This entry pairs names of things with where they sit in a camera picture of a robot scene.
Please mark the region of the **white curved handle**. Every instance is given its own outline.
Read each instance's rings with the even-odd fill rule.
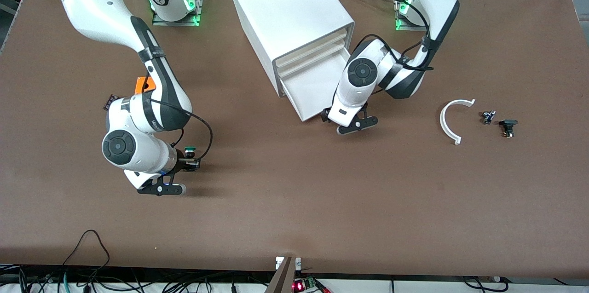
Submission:
[[[448,104],[446,104],[446,106],[442,109],[442,112],[440,113],[440,125],[442,126],[442,130],[444,130],[444,133],[446,133],[450,138],[454,139],[454,144],[460,144],[460,140],[462,139],[462,137],[452,132],[452,130],[450,130],[450,128],[448,127],[448,123],[446,123],[446,109],[448,109],[448,107],[452,106],[453,104],[462,104],[463,106],[471,107],[473,104],[475,104],[475,99],[473,98],[472,101],[450,101],[448,102]]]

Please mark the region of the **brown tabletop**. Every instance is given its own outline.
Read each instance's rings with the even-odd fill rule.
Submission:
[[[125,0],[149,20],[145,0]],[[355,45],[402,50],[386,0],[341,0]],[[60,264],[95,229],[112,265],[589,278],[589,50],[572,0],[461,0],[419,92],[380,93],[373,129],[338,136],[278,98],[232,0],[200,27],[152,27],[194,112],[214,129],[182,197],[139,195],[101,154],[103,104],[144,74],[137,54],[86,39],[59,0],[24,0],[0,56],[0,262]],[[450,100],[455,146],[439,126]],[[479,112],[518,119],[515,137]],[[178,132],[162,135],[169,142]],[[190,121],[180,146],[203,149]],[[72,264],[104,261],[88,238]]]

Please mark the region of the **table surface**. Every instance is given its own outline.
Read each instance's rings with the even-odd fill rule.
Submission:
[[[419,92],[379,93],[373,129],[338,136],[278,98],[232,0],[205,0],[199,27],[152,27],[214,129],[182,197],[139,195],[101,154],[103,104],[144,74],[137,54],[86,39],[59,0],[24,0],[0,56],[0,262],[60,264],[95,229],[111,265],[272,270],[296,255],[313,272],[589,278],[589,50],[572,0],[460,0]],[[145,0],[125,0],[150,18]],[[393,48],[387,0],[341,0],[352,44]],[[446,115],[450,100],[477,101]],[[518,119],[515,137],[484,126]],[[177,132],[162,134],[172,142]],[[179,145],[202,149],[190,121]],[[101,264],[87,238],[72,264]]]

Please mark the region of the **robotic arm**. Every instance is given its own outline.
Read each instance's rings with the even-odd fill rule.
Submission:
[[[162,19],[175,21],[190,12],[185,0],[151,1],[155,2],[153,6]],[[156,85],[155,90],[110,104],[103,155],[114,166],[124,169],[139,193],[183,193],[183,186],[172,186],[171,180],[191,160],[153,134],[182,129],[190,118],[186,111],[192,111],[192,106],[153,33],[141,18],[129,12],[122,0],[61,2],[72,25],[82,35],[135,50]],[[163,182],[164,175],[170,176],[168,184]]]
[[[376,125],[367,117],[366,101],[378,85],[393,98],[409,98],[423,81],[423,69],[436,54],[458,14],[458,0],[418,0],[429,20],[429,36],[421,40],[416,56],[409,60],[380,39],[365,41],[352,52],[344,69],[328,119],[340,126],[339,134],[357,132]],[[359,111],[364,118],[358,117]]]

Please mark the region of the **white box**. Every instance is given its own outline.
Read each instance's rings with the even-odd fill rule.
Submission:
[[[331,107],[354,20],[339,0],[233,0],[278,96],[301,121]]]

